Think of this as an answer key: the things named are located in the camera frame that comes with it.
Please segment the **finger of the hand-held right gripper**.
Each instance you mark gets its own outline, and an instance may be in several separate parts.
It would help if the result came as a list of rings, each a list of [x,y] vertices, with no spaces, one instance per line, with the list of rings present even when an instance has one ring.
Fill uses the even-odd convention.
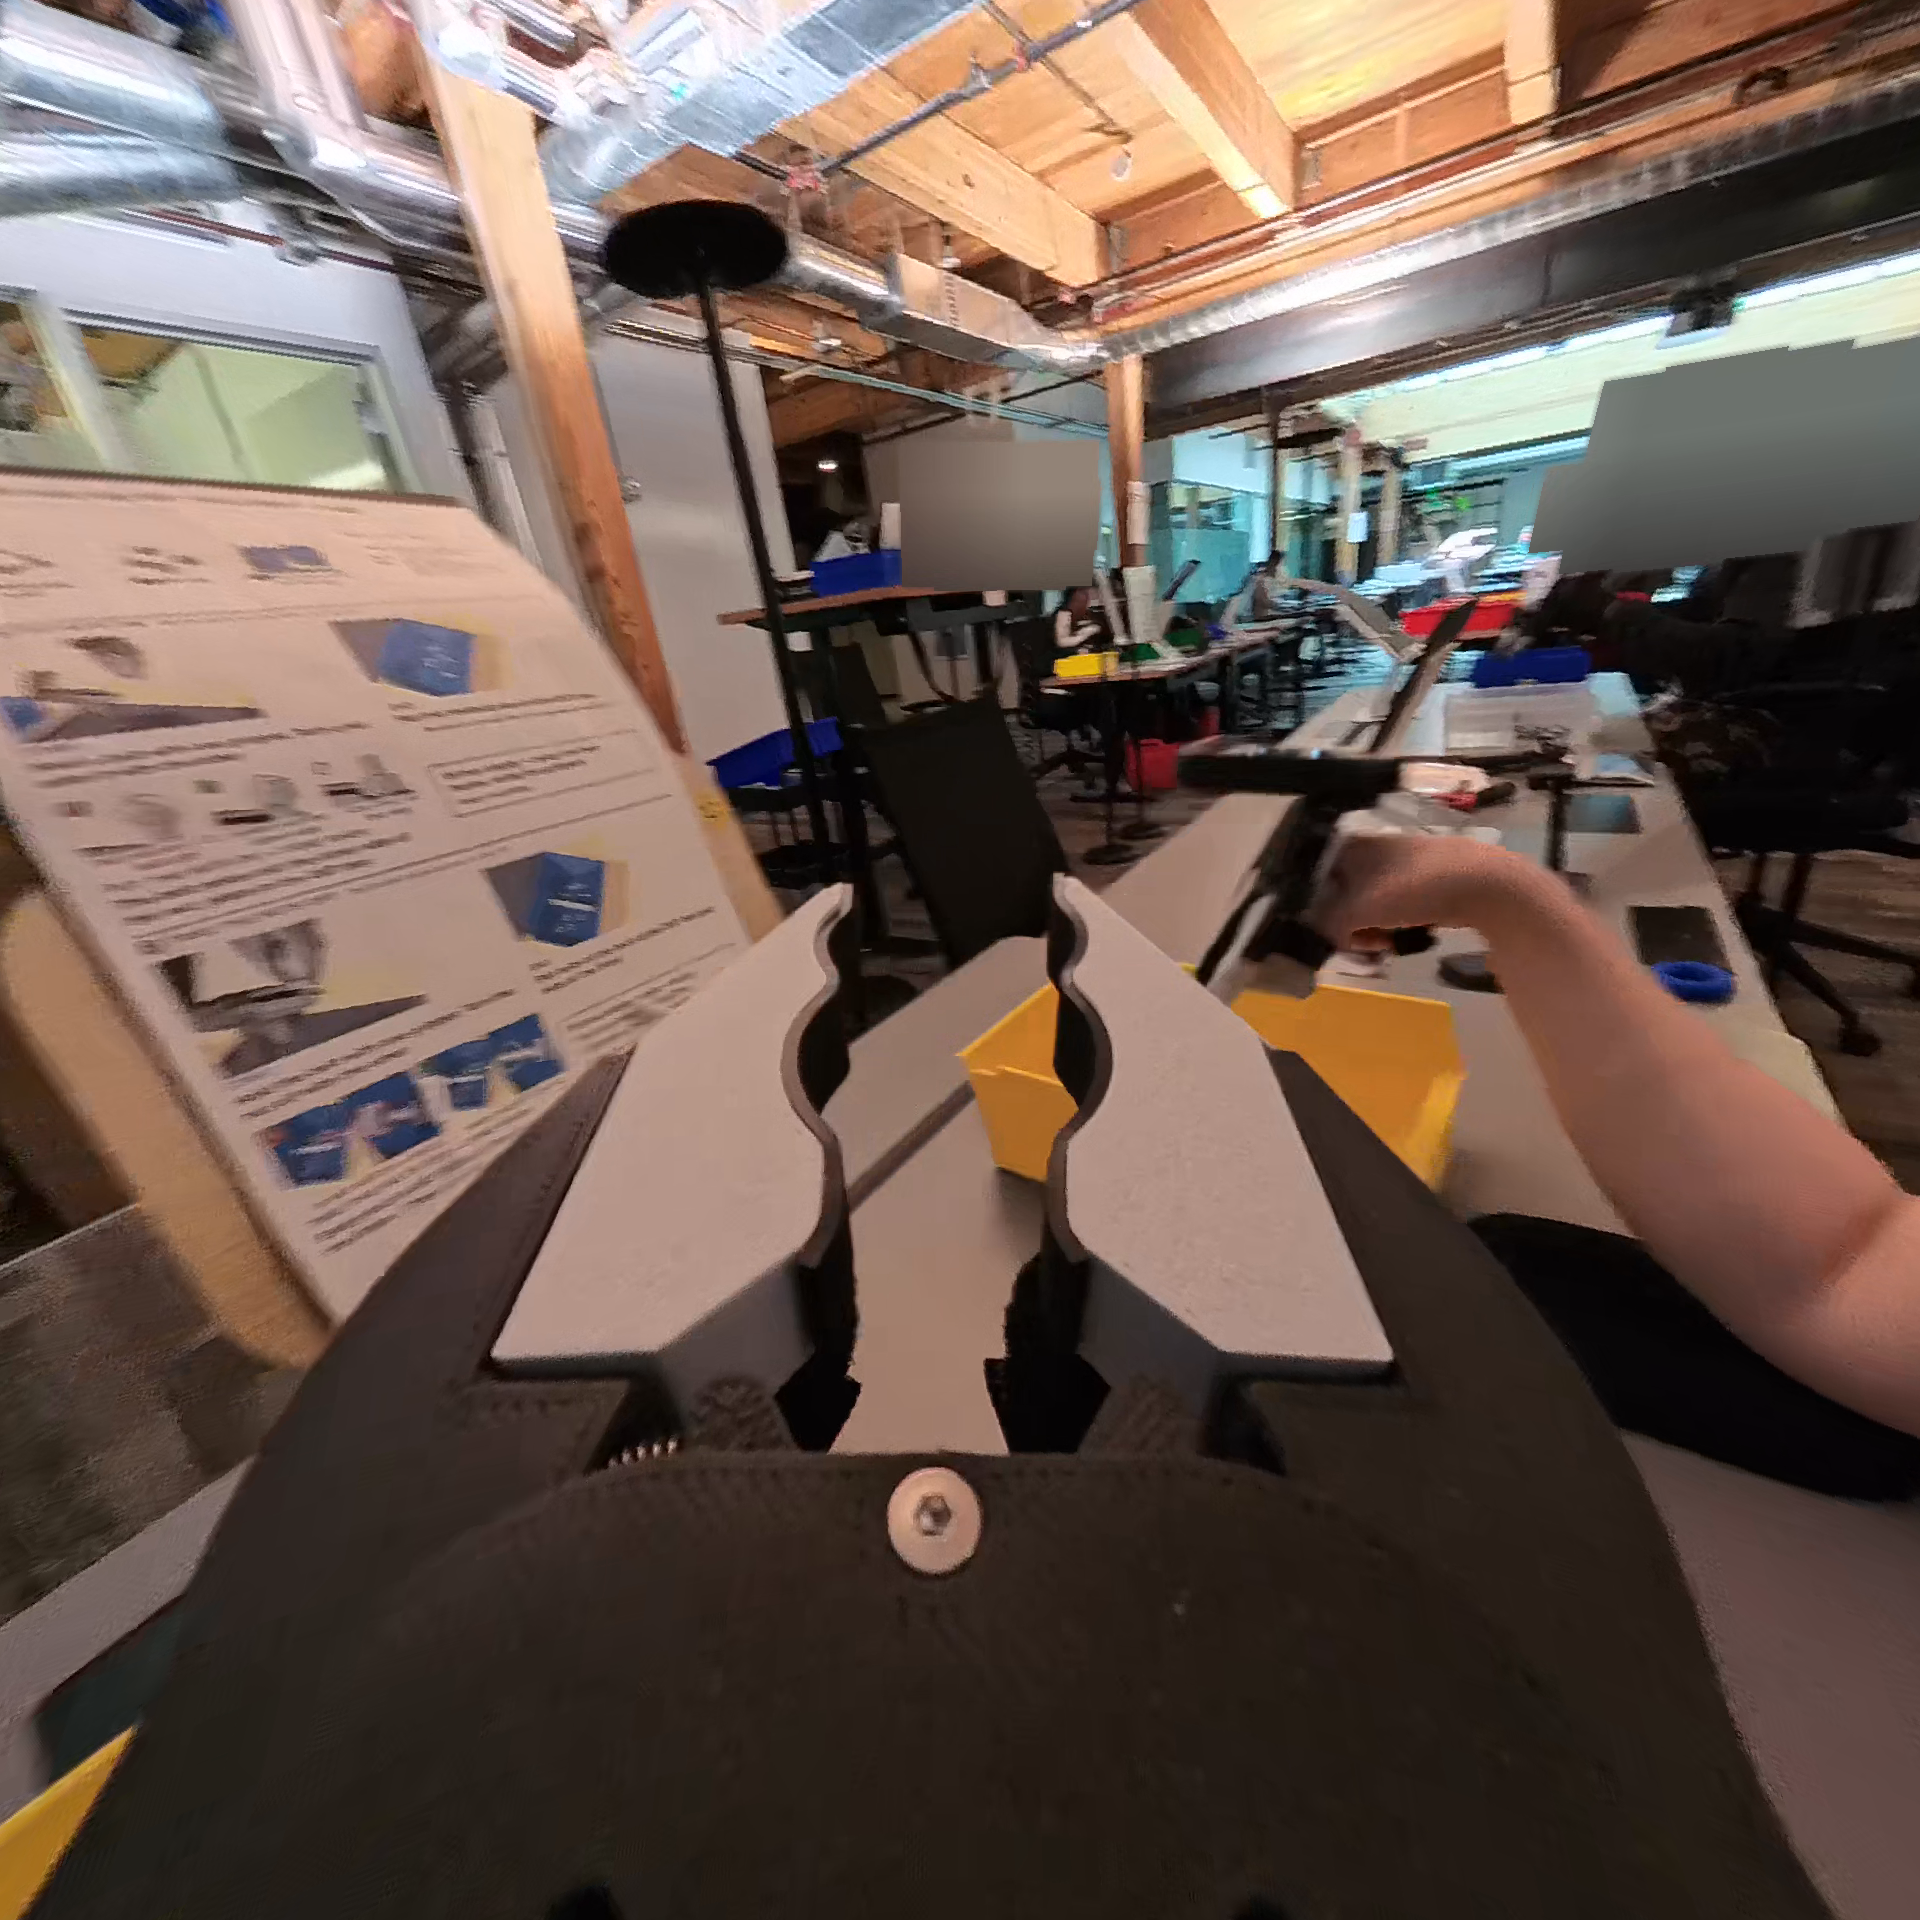
[[[1245,991],[1269,991],[1303,999],[1309,991],[1309,970],[1287,950],[1269,950],[1270,906],[1240,906],[1214,934],[1195,963],[1195,981],[1221,1004],[1235,1004]]]

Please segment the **tall wooden-top standing desk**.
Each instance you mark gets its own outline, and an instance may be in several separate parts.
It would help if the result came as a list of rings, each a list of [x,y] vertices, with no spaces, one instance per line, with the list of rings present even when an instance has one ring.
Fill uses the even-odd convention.
[[[762,634],[780,629],[786,635],[834,634],[861,622],[874,623],[877,635],[907,644],[926,685],[926,699],[922,701],[896,697],[902,711],[926,711],[930,705],[954,705],[965,697],[957,689],[944,689],[934,678],[934,666],[926,647],[927,638],[957,635],[965,643],[959,655],[972,660],[970,697],[1005,707],[997,647],[1014,623],[1039,620],[1044,599],[1044,593],[927,593],[901,585],[876,593],[806,594],[784,599],[773,610],[728,610],[717,614],[717,623]]]

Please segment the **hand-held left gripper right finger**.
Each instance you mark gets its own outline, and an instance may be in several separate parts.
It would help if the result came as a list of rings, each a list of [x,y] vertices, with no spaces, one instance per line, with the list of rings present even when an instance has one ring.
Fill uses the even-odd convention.
[[[1046,979],[1072,1110],[989,1366],[1005,1446],[1077,1452],[1133,1383],[1202,1433],[1251,1386],[1387,1386],[1386,1324],[1255,1029],[1072,878]]]

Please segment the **black mesh office chair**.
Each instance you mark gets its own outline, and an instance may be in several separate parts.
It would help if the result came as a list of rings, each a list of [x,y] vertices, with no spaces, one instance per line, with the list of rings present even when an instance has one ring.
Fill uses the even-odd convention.
[[[851,738],[947,967],[1046,934],[1068,859],[1002,711],[938,705]]]

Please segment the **yellow bin with black divider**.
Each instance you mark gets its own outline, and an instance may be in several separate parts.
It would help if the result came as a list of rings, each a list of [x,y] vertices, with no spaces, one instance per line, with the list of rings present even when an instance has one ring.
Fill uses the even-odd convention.
[[[133,1737],[116,1735],[2,1822],[2,1917],[31,1909]]]

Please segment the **person's right hand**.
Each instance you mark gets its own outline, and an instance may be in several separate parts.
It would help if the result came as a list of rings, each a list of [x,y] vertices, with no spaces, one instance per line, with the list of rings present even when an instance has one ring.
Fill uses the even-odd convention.
[[[1348,954],[1382,954],[1414,929],[1492,938],[1535,906],[1543,883],[1520,854],[1470,836],[1367,831],[1332,852],[1309,924]]]

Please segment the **person's right forearm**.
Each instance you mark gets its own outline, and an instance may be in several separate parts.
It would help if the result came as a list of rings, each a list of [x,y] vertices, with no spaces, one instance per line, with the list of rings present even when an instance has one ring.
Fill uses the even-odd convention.
[[[1741,1345],[1918,1433],[1918,1203],[1520,866],[1476,906],[1552,1107],[1622,1226]]]

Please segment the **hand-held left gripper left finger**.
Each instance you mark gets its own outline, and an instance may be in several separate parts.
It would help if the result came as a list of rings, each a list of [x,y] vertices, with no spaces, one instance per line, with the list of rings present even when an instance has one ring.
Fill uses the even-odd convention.
[[[515,1378],[632,1383],[636,1439],[719,1386],[827,1452],[858,1403],[844,1147],[858,895],[831,885],[636,1045],[502,1319]]]

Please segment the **wooden office desk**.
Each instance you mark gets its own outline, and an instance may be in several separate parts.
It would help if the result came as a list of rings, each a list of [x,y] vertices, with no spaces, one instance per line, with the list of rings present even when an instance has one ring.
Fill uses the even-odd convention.
[[[1212,707],[1223,734],[1294,730],[1306,721],[1312,655],[1309,622],[1301,614],[1223,631],[1212,643],[1178,652],[1158,670],[1131,670],[1125,663],[1111,678],[1120,695],[1125,735],[1146,735],[1148,722],[1172,716],[1183,697],[1214,689]],[[1039,693],[1098,701],[1098,683],[1063,682],[1044,674]]]

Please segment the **white metal stand base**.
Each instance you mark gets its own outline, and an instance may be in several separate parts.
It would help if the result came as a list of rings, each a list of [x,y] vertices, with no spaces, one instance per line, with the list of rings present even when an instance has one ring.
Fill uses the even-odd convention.
[[[1461,597],[1442,609],[1427,631],[1392,634],[1382,639],[1389,655],[1387,678],[1318,713],[1288,746],[1348,758],[1404,758],[1438,749],[1448,701],[1448,668],[1478,609],[1476,594]]]

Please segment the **black stanchion post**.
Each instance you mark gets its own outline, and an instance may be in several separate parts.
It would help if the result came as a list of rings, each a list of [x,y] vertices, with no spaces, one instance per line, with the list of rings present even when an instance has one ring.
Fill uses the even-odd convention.
[[[1125,735],[1120,726],[1120,695],[1109,678],[1094,685],[1094,730],[1100,758],[1100,805],[1102,830],[1100,839],[1086,852],[1091,869],[1128,866],[1138,851],[1120,831],[1120,787],[1122,787],[1122,748]]]

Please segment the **yellow undivided bin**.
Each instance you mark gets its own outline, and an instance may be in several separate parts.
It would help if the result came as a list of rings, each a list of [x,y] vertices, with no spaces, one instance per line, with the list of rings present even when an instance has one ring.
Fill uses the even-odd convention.
[[[1320,986],[1303,999],[1240,991],[1235,1015],[1299,1054],[1418,1175],[1442,1191],[1468,1067],[1436,999]],[[1042,1183],[1072,1099],[1054,1069],[1059,995],[1042,988],[957,1052],[999,1170]]]

